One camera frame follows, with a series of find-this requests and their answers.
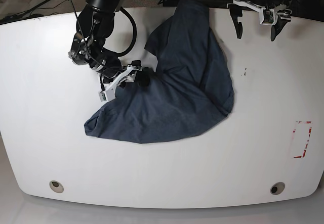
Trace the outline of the dark blue T-shirt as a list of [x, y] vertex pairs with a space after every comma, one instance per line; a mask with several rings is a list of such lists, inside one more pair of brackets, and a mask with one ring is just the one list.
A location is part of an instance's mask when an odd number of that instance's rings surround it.
[[129, 83], [85, 124], [85, 134], [140, 144], [198, 136], [224, 120], [234, 90], [223, 51], [210, 28], [209, 8], [180, 0], [170, 18], [149, 36], [156, 56], [147, 87]]

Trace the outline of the red tape rectangle marking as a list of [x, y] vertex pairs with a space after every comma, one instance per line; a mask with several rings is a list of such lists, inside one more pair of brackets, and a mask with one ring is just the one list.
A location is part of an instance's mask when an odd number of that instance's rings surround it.
[[310, 135], [312, 131], [311, 121], [297, 121], [291, 143], [291, 156], [294, 159], [304, 158], [308, 148]]

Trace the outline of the black tripod on floor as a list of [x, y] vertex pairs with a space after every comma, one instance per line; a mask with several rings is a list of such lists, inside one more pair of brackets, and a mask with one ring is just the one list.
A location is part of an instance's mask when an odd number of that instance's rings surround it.
[[15, 14], [11, 14], [11, 15], [7, 15], [1, 19], [1, 25], [23, 20], [25, 16], [27, 16], [27, 15], [30, 16], [35, 10], [39, 9], [43, 5], [49, 3], [50, 1], [52, 1], [52, 0], [44, 0], [41, 3], [35, 5], [34, 7], [30, 8], [28, 10], [18, 12]]

